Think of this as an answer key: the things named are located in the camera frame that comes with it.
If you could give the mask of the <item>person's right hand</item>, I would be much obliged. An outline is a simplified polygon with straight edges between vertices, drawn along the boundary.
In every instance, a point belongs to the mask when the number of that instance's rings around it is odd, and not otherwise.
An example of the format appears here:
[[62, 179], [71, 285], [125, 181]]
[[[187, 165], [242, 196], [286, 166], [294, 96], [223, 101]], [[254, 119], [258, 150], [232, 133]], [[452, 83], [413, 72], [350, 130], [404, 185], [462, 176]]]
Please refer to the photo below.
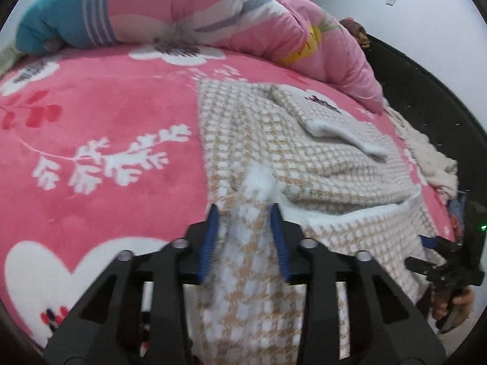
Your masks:
[[[466, 288], [461, 295], [456, 296], [452, 299], [452, 304], [454, 307], [458, 307], [458, 312], [455, 320], [453, 321], [454, 326], [461, 325], [471, 314], [474, 307], [475, 294], [470, 288]], [[436, 293], [432, 304], [432, 317], [434, 320], [440, 320], [447, 316], [449, 311], [448, 298], [444, 293]]]

